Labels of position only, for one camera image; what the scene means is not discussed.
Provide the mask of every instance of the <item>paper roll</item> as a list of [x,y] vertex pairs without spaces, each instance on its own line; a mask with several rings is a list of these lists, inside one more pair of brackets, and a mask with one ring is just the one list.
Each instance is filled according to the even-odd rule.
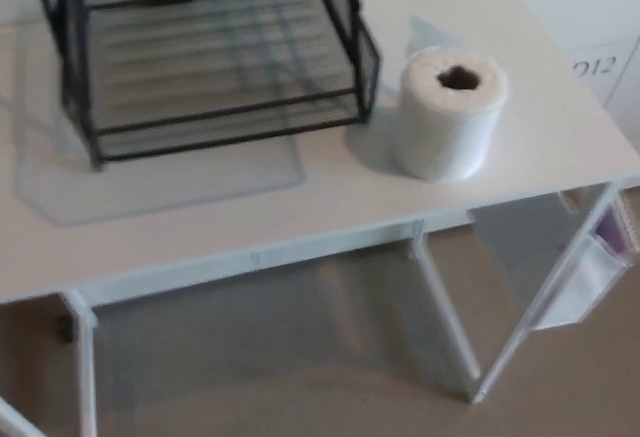
[[427,182],[466,179],[482,167],[509,94],[491,58],[437,47],[412,56],[402,74],[394,152]]

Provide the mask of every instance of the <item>wire desk organizer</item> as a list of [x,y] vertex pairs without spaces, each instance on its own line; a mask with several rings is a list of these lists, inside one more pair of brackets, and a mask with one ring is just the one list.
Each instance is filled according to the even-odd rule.
[[41,0],[91,165],[363,123],[359,0]]

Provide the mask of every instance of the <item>desk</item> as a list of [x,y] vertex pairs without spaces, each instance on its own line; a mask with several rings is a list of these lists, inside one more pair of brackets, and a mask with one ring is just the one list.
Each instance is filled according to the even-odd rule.
[[[177,199],[180,205],[161,202],[147,212],[123,207],[96,218],[87,217],[95,209],[84,209],[77,221],[57,220],[60,213],[51,209],[59,211],[62,204],[47,207],[42,198],[95,188],[87,191],[97,199],[92,203],[126,203],[129,189],[144,187],[145,179],[151,182],[159,172],[167,189],[184,187],[185,172],[200,172],[224,159],[235,159],[233,168],[244,169],[251,180],[252,171],[265,171],[256,170],[264,148],[249,143],[114,164],[92,174],[86,164],[78,167],[73,158],[53,151],[57,144],[38,118],[32,122],[38,135],[25,141],[21,121],[29,109],[59,113],[55,61],[44,26],[6,34],[13,35],[17,58],[14,77],[0,80],[13,87],[0,109],[0,300],[63,293],[79,323],[83,436],[96,434],[92,306],[404,238],[411,240],[416,265],[438,303],[469,398],[479,401],[534,325],[563,268],[620,183],[640,173],[640,158],[576,82],[521,0],[363,0],[363,6],[384,56],[382,95],[370,128],[273,140],[292,146],[296,165],[291,168],[298,175],[274,187],[235,197]],[[426,184],[391,164],[381,122],[393,112],[414,16],[491,53],[512,80],[513,96],[487,162],[464,182]],[[25,161],[31,170],[21,173]],[[231,174],[225,168],[220,172],[214,180],[226,185]],[[48,180],[52,175],[63,177]],[[558,193],[574,188],[586,191],[580,206],[570,211]],[[68,216],[68,210],[62,213]],[[508,251],[504,278],[523,309],[484,374],[423,245],[425,233],[469,220],[496,259]],[[506,234],[519,239],[505,242],[505,232],[496,228],[508,228]],[[41,435],[7,405],[0,411],[0,429],[9,435]]]

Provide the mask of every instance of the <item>floor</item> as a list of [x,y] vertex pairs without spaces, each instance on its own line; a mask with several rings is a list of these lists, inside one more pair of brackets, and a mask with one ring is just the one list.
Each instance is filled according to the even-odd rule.
[[[431,244],[486,364],[517,307],[468,229]],[[398,244],[99,309],[101,435],[640,436],[640,268],[583,324],[532,334],[477,406],[412,269]],[[0,392],[51,437],[77,435],[63,312],[0,313]]]

